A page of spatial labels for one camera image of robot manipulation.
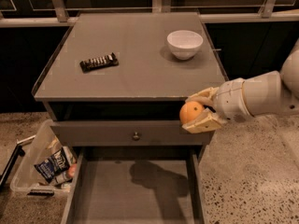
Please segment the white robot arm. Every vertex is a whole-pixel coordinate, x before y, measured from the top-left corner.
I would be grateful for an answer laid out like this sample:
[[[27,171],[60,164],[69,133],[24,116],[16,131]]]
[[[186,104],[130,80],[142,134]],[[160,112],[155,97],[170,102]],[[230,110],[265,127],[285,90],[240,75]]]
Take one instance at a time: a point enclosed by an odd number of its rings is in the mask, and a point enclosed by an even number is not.
[[[299,39],[280,71],[238,78],[189,96],[206,109],[182,125],[189,133],[215,131],[227,122],[240,123],[263,115],[299,113]]]

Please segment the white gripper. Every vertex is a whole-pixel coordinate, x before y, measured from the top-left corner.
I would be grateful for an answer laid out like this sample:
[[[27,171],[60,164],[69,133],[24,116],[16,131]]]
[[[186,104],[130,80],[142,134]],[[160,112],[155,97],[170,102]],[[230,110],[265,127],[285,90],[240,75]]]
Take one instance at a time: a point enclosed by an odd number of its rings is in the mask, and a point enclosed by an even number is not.
[[[189,96],[185,102],[198,102],[213,106],[216,112],[206,108],[197,118],[182,125],[188,133],[205,133],[221,128],[227,121],[247,121],[252,118],[243,97],[243,78],[206,88]]]

